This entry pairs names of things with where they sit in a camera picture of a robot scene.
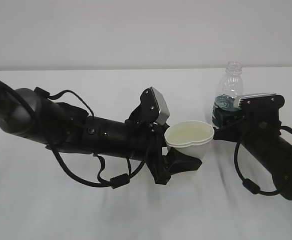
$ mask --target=white tablecloth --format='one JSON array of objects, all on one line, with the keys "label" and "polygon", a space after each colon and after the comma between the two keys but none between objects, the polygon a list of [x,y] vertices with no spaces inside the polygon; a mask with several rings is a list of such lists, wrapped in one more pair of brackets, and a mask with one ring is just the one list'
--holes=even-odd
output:
[{"label": "white tablecloth", "polygon": [[[124,121],[154,86],[170,109],[170,125],[210,122],[215,88],[224,69],[0,71],[11,87],[39,86],[55,94],[77,92],[95,115]],[[292,127],[292,67],[245,68],[245,93],[282,94],[280,120]],[[71,95],[62,101],[84,108]],[[292,144],[292,136],[283,134]],[[67,177],[39,143],[0,130],[0,240],[292,240],[292,201],[252,195],[233,166],[234,144],[213,141],[197,172],[174,175],[155,185],[144,167],[129,185],[90,188]],[[99,161],[63,154],[78,175],[96,180]],[[106,158],[104,178],[127,171],[126,161]],[[139,162],[132,161],[135,168]],[[270,174],[244,149],[239,164],[263,190]]]}]

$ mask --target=white backdrop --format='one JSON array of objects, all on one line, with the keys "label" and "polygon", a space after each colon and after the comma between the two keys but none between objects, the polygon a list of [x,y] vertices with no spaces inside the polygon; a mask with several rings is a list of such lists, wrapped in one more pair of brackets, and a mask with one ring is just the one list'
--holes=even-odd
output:
[{"label": "white backdrop", "polygon": [[0,0],[0,70],[292,66],[292,0]]},{"label": "white backdrop", "polygon": [[[214,86],[223,71],[0,71],[0,79],[52,94],[72,89],[95,115],[117,121],[154,86],[165,96],[173,125],[210,121]],[[245,68],[242,77],[246,93],[282,94],[280,120],[292,127],[292,67]],[[80,106],[72,96],[63,100]],[[292,136],[283,136],[292,143]],[[145,167],[129,185],[96,189],[68,178],[43,145],[0,131],[0,240],[292,240],[292,201],[250,194],[234,170],[233,150],[233,143],[213,141],[199,171],[174,175],[167,186],[155,185]],[[96,180],[97,159],[63,156],[75,173]],[[106,156],[106,161],[106,179],[127,171],[124,159]],[[245,176],[273,190],[270,175],[245,149],[239,162]]]}]

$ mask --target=plastic water bottle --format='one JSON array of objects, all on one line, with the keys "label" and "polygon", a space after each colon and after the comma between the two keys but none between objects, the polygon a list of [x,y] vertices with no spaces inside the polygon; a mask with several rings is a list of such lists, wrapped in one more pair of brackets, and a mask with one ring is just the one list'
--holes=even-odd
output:
[{"label": "plastic water bottle", "polygon": [[235,98],[243,95],[241,73],[242,65],[230,61],[226,74],[218,84],[212,111],[212,123],[217,128],[229,125],[242,117],[241,111],[233,106]]}]

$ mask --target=white wall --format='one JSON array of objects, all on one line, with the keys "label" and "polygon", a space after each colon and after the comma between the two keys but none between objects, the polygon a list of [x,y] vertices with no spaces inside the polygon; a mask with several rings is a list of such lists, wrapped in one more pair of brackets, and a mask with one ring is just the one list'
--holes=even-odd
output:
[{"label": "white wall", "polygon": [[0,0],[0,70],[292,66],[292,0]]}]

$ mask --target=white paper cup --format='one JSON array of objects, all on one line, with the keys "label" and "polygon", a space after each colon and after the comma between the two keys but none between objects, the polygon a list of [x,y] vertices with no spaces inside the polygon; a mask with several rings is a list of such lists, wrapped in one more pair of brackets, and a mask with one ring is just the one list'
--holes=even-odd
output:
[{"label": "white paper cup", "polygon": [[214,137],[214,128],[203,121],[184,121],[171,126],[165,132],[168,148],[198,159],[203,159]]}]

